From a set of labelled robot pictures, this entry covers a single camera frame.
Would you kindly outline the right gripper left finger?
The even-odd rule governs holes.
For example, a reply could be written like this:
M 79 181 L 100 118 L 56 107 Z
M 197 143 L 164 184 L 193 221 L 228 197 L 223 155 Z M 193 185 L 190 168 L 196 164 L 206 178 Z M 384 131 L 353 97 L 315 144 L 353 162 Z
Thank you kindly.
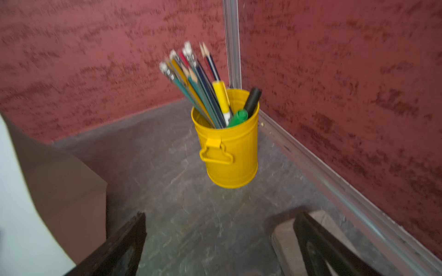
M 134 276 L 146 240 L 146 216 L 137 213 L 68 276 Z

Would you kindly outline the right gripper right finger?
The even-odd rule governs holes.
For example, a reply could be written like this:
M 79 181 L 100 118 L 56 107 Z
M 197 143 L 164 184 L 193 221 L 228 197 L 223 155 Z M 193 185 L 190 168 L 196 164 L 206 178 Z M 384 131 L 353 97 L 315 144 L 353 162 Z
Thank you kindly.
M 360 259 L 308 213 L 295 217 L 293 229 L 309 276 L 378 276 L 375 269 Z

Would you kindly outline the white gift bag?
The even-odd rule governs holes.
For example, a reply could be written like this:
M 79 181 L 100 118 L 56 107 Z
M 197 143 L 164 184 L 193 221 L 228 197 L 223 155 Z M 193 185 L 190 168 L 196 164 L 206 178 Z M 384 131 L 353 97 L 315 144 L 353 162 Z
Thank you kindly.
M 1 274 L 62 276 L 106 240 L 107 183 L 1 116 Z

